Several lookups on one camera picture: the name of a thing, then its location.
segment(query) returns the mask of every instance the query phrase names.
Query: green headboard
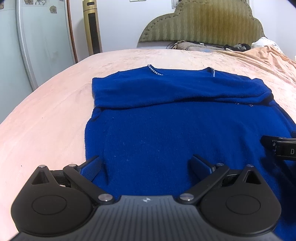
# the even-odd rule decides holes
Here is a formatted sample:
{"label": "green headboard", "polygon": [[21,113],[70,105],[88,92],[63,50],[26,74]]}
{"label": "green headboard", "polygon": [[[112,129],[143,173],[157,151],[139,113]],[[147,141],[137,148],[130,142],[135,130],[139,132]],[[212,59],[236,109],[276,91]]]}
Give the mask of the green headboard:
{"label": "green headboard", "polygon": [[152,20],[139,42],[197,41],[236,45],[257,41],[263,28],[245,0],[182,0],[174,13]]}

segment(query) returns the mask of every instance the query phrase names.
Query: pink bedsheet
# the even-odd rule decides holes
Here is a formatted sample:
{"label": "pink bedsheet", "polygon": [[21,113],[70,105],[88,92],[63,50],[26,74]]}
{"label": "pink bedsheet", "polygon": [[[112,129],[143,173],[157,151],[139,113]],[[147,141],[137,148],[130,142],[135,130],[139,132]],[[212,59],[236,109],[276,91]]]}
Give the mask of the pink bedsheet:
{"label": "pink bedsheet", "polygon": [[0,241],[17,233],[10,207],[38,165],[53,170],[85,161],[84,129],[94,107],[92,78],[147,64],[165,69],[212,67],[260,78],[296,120],[296,62],[271,46],[243,53],[136,49],[91,56],[47,81],[0,124]]}

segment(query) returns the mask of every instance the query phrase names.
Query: blue sweater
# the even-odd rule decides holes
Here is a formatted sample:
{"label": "blue sweater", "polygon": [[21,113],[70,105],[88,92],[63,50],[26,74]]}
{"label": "blue sweater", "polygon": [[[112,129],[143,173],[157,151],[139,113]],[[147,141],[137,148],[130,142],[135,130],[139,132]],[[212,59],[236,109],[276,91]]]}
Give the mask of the blue sweater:
{"label": "blue sweater", "polygon": [[276,161],[260,143],[296,130],[271,90],[211,68],[153,69],[159,74],[143,67],[93,79],[86,159],[100,159],[85,176],[116,197],[177,196],[199,181],[188,165],[193,154],[232,169],[253,164],[282,205],[275,233],[296,240],[295,164]]}

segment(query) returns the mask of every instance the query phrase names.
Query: white wall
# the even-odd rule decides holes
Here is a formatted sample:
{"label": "white wall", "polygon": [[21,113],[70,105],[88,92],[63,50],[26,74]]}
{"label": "white wall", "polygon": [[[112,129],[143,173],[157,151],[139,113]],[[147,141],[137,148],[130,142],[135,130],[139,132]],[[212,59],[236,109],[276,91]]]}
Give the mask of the white wall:
{"label": "white wall", "polygon": [[[97,0],[99,26],[104,52],[137,48],[144,28],[154,18],[174,12],[171,0]],[[70,1],[73,35],[78,60],[89,56],[86,43],[82,0]],[[168,43],[147,43],[139,47],[165,48]]]}
{"label": "white wall", "polygon": [[16,0],[0,9],[0,123],[31,92],[17,35]]}
{"label": "white wall", "polygon": [[296,8],[288,0],[250,0],[253,16],[262,23],[267,38],[295,60]]}
{"label": "white wall", "polygon": [[288,0],[276,0],[276,43],[290,59],[296,56],[296,8]]}

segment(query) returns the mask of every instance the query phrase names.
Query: floral wall sticker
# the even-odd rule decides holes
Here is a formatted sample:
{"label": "floral wall sticker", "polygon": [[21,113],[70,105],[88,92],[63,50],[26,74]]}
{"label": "floral wall sticker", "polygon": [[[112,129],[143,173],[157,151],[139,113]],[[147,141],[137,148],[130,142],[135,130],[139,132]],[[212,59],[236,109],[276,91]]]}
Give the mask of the floral wall sticker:
{"label": "floral wall sticker", "polygon": [[27,4],[27,5],[33,5],[33,0],[25,0],[25,4]]}
{"label": "floral wall sticker", "polygon": [[57,13],[57,7],[56,6],[51,6],[49,8],[49,10],[50,10],[51,13]]}
{"label": "floral wall sticker", "polygon": [[46,1],[47,0],[37,0],[36,2],[35,2],[35,5],[44,5],[44,4],[46,4]]}

